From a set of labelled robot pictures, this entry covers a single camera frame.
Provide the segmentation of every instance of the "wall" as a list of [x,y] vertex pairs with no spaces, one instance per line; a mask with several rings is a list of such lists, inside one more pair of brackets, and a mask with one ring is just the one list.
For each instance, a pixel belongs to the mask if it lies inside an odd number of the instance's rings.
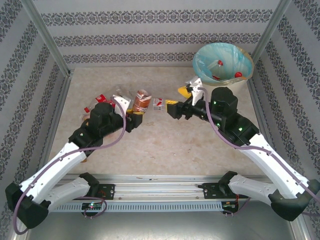
[[69,68],[191,66],[208,43],[252,52],[279,0],[35,0]]
[[[320,1],[295,0],[253,74],[272,143],[309,179],[320,178]],[[320,214],[313,201],[308,212]],[[305,217],[320,238],[319,217]]]
[[0,0],[0,240],[12,213],[5,188],[38,167],[64,76],[18,0]]

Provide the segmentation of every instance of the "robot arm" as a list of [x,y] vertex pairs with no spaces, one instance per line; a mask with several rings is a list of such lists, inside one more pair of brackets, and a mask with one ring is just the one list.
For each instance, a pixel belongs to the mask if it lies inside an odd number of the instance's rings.
[[[126,113],[130,102],[120,96],[114,96],[114,99],[120,104],[123,112]],[[141,124],[142,115],[134,112],[126,113],[125,121],[125,130],[130,133]],[[124,120],[118,105],[113,108],[109,103],[98,103],[91,111],[90,118],[85,120],[81,127],[74,131],[69,137],[69,141],[52,160],[21,184],[11,183],[5,189],[10,210],[14,211],[18,199],[34,179],[47,166],[58,159],[60,161],[52,165],[34,185],[31,185],[31,189],[26,193],[19,206],[17,216],[26,227],[28,229],[35,228],[47,217],[49,212],[61,204],[78,197],[95,197],[98,192],[99,182],[89,173],[83,173],[74,181],[53,188],[63,176],[86,159],[93,150],[77,151],[68,156],[63,156],[79,149],[101,146],[105,136],[119,130],[123,125]]]
[[[206,101],[200,78],[194,79],[186,86],[192,96],[185,102],[168,104],[167,112],[174,118],[185,119],[193,115],[209,121]],[[210,115],[218,132],[230,143],[238,147],[260,147],[270,151],[300,181],[292,176],[270,154],[258,149],[240,149],[248,156],[273,182],[258,182],[245,178],[236,172],[228,172],[219,181],[219,189],[226,196],[231,194],[245,195],[271,205],[272,209],[282,218],[293,221],[307,207],[312,196],[302,188],[304,184],[314,194],[320,190],[317,180],[308,180],[290,167],[287,162],[269,146],[259,129],[247,118],[237,113],[238,99],[227,87],[218,87],[212,91],[209,103]]]

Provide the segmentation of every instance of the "plastic bag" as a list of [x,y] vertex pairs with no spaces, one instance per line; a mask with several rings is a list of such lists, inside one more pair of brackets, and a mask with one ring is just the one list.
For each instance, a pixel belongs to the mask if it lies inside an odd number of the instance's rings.
[[200,48],[193,57],[192,65],[202,82],[211,86],[226,86],[245,81],[251,78],[254,72],[254,62],[246,51],[222,42]]

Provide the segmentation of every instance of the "red cap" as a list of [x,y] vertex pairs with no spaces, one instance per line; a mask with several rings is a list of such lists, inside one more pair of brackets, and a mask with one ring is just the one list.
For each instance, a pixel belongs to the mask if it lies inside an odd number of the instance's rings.
[[240,71],[237,71],[234,75],[235,78],[242,77],[242,73]]

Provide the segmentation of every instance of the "beige floor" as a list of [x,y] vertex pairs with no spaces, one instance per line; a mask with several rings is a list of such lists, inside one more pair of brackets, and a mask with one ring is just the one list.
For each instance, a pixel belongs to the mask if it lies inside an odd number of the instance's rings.
[[[85,105],[115,84],[126,84],[133,92],[145,88],[154,97],[184,101],[177,89],[193,76],[191,67],[76,68],[50,159],[80,126],[79,117]],[[238,112],[257,125],[246,83],[233,85],[232,90],[239,99]],[[115,140],[119,134],[120,131],[107,136],[104,144]],[[149,109],[139,128],[126,132],[117,145],[96,150],[87,162],[78,164],[70,173],[223,175],[227,171],[263,175],[250,159],[223,143],[209,123],[197,117],[176,120],[164,111]]]

